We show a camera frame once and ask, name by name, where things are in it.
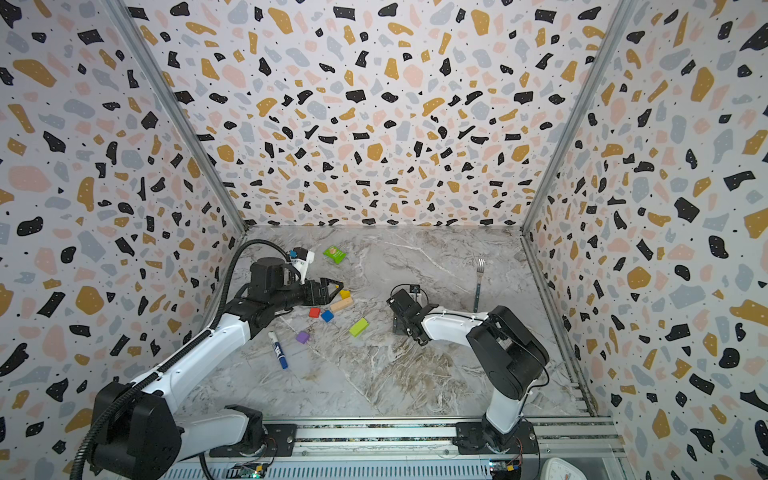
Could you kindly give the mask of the natural wood block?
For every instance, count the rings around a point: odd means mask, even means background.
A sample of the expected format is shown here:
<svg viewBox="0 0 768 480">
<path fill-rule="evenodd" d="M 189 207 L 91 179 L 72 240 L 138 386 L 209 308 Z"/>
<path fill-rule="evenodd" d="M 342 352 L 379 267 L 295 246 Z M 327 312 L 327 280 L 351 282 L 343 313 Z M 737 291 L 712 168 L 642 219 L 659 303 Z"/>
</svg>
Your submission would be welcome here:
<svg viewBox="0 0 768 480">
<path fill-rule="evenodd" d="M 351 297 L 348 297 L 331 304 L 329 306 L 329 310 L 333 313 L 336 313 L 351 307 L 353 304 L 354 304 L 354 299 Z"/>
</svg>

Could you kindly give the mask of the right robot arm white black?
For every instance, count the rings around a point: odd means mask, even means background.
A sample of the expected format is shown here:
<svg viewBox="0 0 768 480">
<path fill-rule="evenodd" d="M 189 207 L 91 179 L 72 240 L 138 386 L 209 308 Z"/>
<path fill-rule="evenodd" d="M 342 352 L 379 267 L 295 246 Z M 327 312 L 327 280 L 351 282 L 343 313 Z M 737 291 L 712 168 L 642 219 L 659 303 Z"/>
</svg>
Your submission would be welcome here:
<svg viewBox="0 0 768 480">
<path fill-rule="evenodd" d="M 387 304 L 397 326 L 419 345 L 445 341 L 470 348 L 493 387 L 479 432 L 459 436 L 457 446 L 494 453 L 515 447 L 528 394 L 540 377 L 549 376 L 550 357 L 543 344 L 505 306 L 480 313 L 452 311 L 422 305 L 403 288 L 392 293 Z"/>
</svg>

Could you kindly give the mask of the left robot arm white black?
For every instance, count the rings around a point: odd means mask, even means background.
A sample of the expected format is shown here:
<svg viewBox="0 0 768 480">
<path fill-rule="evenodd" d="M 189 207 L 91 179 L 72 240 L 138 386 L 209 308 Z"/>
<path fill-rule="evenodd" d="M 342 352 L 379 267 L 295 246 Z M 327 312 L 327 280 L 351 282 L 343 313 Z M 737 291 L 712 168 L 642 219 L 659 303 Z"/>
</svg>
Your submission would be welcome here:
<svg viewBox="0 0 768 480">
<path fill-rule="evenodd" d="M 242 455 L 277 449 L 260 411 L 228 405 L 217 414 L 182 421 L 176 412 L 196 386 L 231 353 L 297 307 L 324 307 L 343 290 L 341 281 L 309 280 L 308 261 L 266 257 L 251 279 L 225 303 L 223 313 L 168 359 L 128 383 L 113 381 L 96 396 L 91 427 L 70 476 L 87 469 L 129 479 L 159 479 L 179 461 L 219 447 Z"/>
</svg>

